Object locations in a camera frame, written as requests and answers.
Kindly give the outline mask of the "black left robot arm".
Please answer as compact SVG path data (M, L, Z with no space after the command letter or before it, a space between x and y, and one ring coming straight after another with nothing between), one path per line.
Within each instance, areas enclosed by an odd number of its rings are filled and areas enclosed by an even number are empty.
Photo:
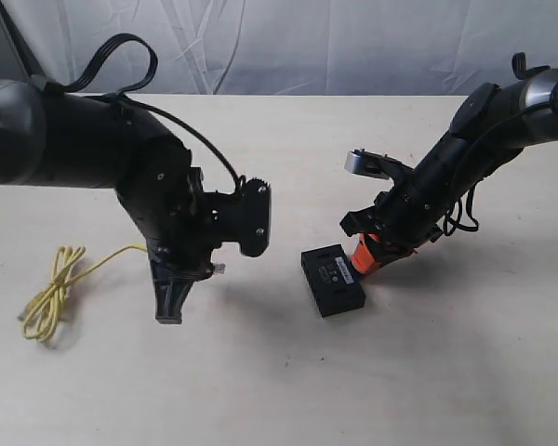
M179 324L212 274L192 154L145 110L0 80L0 185L112 189L145 239L155 318Z

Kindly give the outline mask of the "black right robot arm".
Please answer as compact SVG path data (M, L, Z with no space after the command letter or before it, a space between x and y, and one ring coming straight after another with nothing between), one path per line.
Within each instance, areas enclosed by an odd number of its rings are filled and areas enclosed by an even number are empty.
M340 222L347 235L359 237L351 257L357 273L372 274L457 230L476 232L477 184L524 148L558 141L558 69L536 67L517 78L506 87L479 86L414 167L363 149L349 152L350 173L393 182L371 206Z

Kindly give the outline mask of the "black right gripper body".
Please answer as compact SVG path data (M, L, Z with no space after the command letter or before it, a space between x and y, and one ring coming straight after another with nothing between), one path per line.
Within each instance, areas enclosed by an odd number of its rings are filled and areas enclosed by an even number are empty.
M454 206L450 191L456 165L421 162L412 168L401 162L381 162L393 186L367 208L348 212L340 221L349 235L377 234L387 243L418 248L453 231L445 218Z

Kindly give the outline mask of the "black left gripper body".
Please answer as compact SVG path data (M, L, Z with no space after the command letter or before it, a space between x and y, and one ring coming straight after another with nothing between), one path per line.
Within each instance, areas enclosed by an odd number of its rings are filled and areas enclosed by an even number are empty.
M212 205L199 167L150 167L146 174L146 240L155 293L155 319L182 323L182 306L196 282L210 278Z

